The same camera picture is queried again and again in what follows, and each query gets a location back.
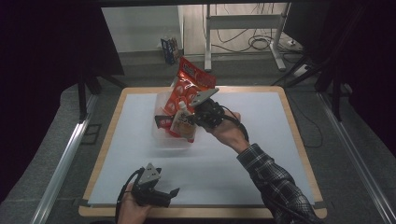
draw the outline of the red snack bag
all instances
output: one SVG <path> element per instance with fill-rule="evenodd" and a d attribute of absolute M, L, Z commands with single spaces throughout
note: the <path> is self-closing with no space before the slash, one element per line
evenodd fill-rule
<path fill-rule="evenodd" d="M 193 113 L 193 107 L 190 106 L 192 99 L 198 91 L 206 91 L 215 88 L 216 78 L 202 71 L 186 58 L 180 58 L 180 65 L 177 71 L 177 83 L 163 108 L 167 115 L 175 115 L 179 110 L 178 102 L 180 100 L 186 103 L 187 109 Z"/>

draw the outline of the person's left hand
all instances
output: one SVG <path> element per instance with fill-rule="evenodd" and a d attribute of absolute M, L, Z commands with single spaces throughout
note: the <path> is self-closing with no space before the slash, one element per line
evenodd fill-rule
<path fill-rule="evenodd" d="M 151 205 L 139 206 L 136 203 L 131 193 L 132 186 L 128 185 L 122 197 L 118 224 L 142 224 L 152 208 Z"/>

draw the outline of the gray carpet floor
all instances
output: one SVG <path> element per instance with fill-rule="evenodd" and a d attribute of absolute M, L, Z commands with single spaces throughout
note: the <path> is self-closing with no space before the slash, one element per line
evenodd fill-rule
<path fill-rule="evenodd" d="M 161 60 L 134 61 L 121 55 L 125 76 L 115 76 L 131 87 L 170 86 L 177 65 Z M 203 68 L 201 58 L 191 58 Z M 283 73 L 269 55 L 218 57 L 212 63 L 212 74 L 218 85 L 271 85 Z M 314 91 L 311 77 L 286 89 L 293 115 L 301 132 L 308 158 L 328 209 L 326 223 L 383 223 L 375 204 L 351 163 L 337 134 Z M 90 125 L 100 127 L 97 136 L 86 135 L 78 148 L 67 177 L 49 214 L 47 223 L 92 223 L 109 218 L 86 218 L 78 214 L 78 206 L 96 162 L 121 89 L 101 78 L 99 94 Z M 341 100 L 341 116 L 350 137 L 366 165 L 393 207 L 396 207 L 396 160 L 371 129 L 349 105 Z M 51 176 L 62 157 L 67 142 L 78 123 L 78 90 L 64 91 L 61 106 L 35 158 L 7 199 L 0 205 L 0 223 L 29 223 Z M 271 223 L 263 220 L 231 219 L 148 219 L 146 223 Z"/>

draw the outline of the plaid shirt sleeve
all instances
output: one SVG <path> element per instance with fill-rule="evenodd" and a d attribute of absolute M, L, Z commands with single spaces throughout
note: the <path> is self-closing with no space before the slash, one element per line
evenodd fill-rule
<path fill-rule="evenodd" d="M 273 214 L 276 223 L 306 223 L 293 217 L 284 209 L 267 199 L 271 197 L 277 203 L 289 208 L 294 213 L 305 217 L 310 223 L 323 223 L 319 219 L 303 193 L 295 186 L 291 175 L 274 162 L 257 145 L 253 144 L 238 155 L 237 159 L 250 174 L 257 189 L 262 193 L 262 201 Z"/>

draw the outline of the white wall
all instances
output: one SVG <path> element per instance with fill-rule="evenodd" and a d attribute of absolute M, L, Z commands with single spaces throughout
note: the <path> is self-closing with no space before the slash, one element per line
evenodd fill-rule
<path fill-rule="evenodd" d="M 164 35 L 182 43 L 182 7 L 104 7 L 103 14 L 117 52 L 159 50 Z"/>

